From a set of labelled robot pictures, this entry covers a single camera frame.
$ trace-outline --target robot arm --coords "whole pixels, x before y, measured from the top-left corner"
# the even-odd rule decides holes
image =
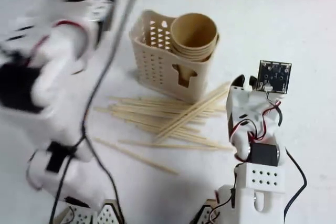
[[[86,162],[92,153],[85,143],[71,153],[69,147],[78,142],[79,132],[69,128],[61,112],[67,99],[66,81],[85,69],[111,24],[111,1],[89,0],[84,10],[78,17],[62,13],[57,20],[39,13],[16,30],[22,35],[9,36],[1,43],[0,76],[11,81],[2,83],[0,114],[24,129],[38,148],[26,172],[33,188],[43,188],[55,196],[69,165],[60,200],[99,210],[106,196],[99,181],[89,179],[92,175]]]
[[[230,88],[226,104],[229,139],[242,163],[234,169],[234,186],[224,185],[218,191],[221,214],[216,223],[284,222],[286,150],[276,130],[282,120],[280,99],[287,93],[290,68],[289,63],[261,61],[258,79],[251,77],[250,87],[244,86],[245,77],[240,76]]]

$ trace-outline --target ventilation holes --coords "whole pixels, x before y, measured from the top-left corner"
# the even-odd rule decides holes
[[[162,21],[161,26],[164,27],[164,28],[167,28],[167,27],[168,27],[168,24],[167,24],[166,21]]]

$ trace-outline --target perforated basket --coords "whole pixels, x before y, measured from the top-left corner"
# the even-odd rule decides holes
[[[213,53],[191,62],[171,52],[170,26],[175,18],[145,10],[130,31],[139,82],[159,92],[194,103],[203,94]],[[195,71],[188,81],[179,78],[179,65]]]

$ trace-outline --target white table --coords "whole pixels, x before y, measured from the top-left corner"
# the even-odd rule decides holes
[[[0,0],[0,27],[5,32],[8,20],[22,14],[40,0]],[[120,3],[115,23],[120,20],[127,0]],[[134,78],[136,69],[128,31],[144,9],[153,9],[167,16],[201,12],[217,24],[221,41],[209,73],[208,90],[236,76],[257,75],[260,59],[292,62],[289,90],[282,103],[284,121],[279,140],[304,170],[308,187],[295,201],[286,224],[334,223],[336,219],[336,127],[334,106],[336,90],[336,0],[137,0],[124,32],[115,61],[103,82],[93,105],[105,106],[107,96],[137,97],[158,95],[140,86]],[[99,48],[89,69],[69,80],[69,93],[78,103],[65,110],[73,130],[83,105],[102,69],[110,39]],[[211,119],[202,133],[212,140],[228,144],[226,115]],[[8,223],[46,223],[52,196],[36,193],[25,182],[26,161],[33,152],[30,140],[14,132],[6,122],[0,124],[0,216]],[[150,136],[130,124],[108,115],[92,112],[88,120],[91,137],[110,142],[117,139],[146,140]],[[173,176],[155,170],[127,156],[95,144],[112,172],[128,223],[188,223],[214,189],[233,182],[237,163],[232,153],[180,150],[154,150],[128,147],[158,163],[180,171]],[[105,175],[92,161],[88,164],[106,189],[113,192]],[[286,163],[287,198],[302,185],[299,172]]]

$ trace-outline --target popsicle stick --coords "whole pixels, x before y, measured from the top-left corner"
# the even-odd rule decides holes
[[[164,171],[164,172],[167,172],[167,173],[171,173],[171,174],[174,174],[174,175],[178,175],[178,172],[177,172],[177,171],[175,171],[175,170],[173,170],[173,169],[170,169],[170,168],[168,168],[168,167],[166,167],[166,166],[157,164],[157,163],[155,163],[155,162],[153,162],[153,161],[151,161],[151,160],[149,160],[149,159],[147,159],[147,158],[144,158],[144,157],[140,156],[140,155],[137,154],[137,153],[134,153],[134,152],[131,152],[131,151],[127,150],[127,149],[118,147],[118,146],[116,146],[115,144],[108,143],[108,142],[103,141],[103,140],[101,140],[101,139],[99,139],[99,138],[96,138],[96,137],[94,138],[94,140],[95,140],[96,142],[98,142],[98,143],[100,143],[100,144],[103,144],[103,145],[105,145],[105,146],[107,146],[107,147],[110,147],[110,148],[112,148],[112,149],[114,149],[114,150],[116,150],[116,151],[118,151],[118,152],[121,152],[121,153],[123,153],[123,154],[125,154],[125,155],[128,155],[128,156],[130,156],[130,157],[132,157],[132,158],[134,158],[134,159],[136,159],[136,160],[138,160],[138,161],[140,161],[140,162],[143,162],[144,164],[147,164],[147,165],[152,166],[152,167],[154,167],[154,168],[160,169],[160,170],[162,170],[162,171]]]
[[[228,91],[226,90],[226,87],[227,84],[221,85],[216,90],[210,92],[210,94],[207,95],[207,97],[203,101],[191,106],[184,113],[181,113],[180,116],[174,118],[167,125],[162,127],[160,133],[156,136],[156,143],[160,143],[161,141],[163,141],[174,130],[179,129],[188,120],[196,117],[198,112],[201,112],[204,108],[206,108],[207,106],[218,100],[220,97],[222,97],[225,93],[227,93]]]
[[[214,147],[201,147],[201,146],[190,146],[190,145],[173,145],[173,144],[150,144],[150,143],[141,143],[132,140],[118,140],[119,143],[152,147],[152,148],[173,148],[173,149],[191,149],[191,150],[203,150],[203,151],[215,151],[217,148]]]

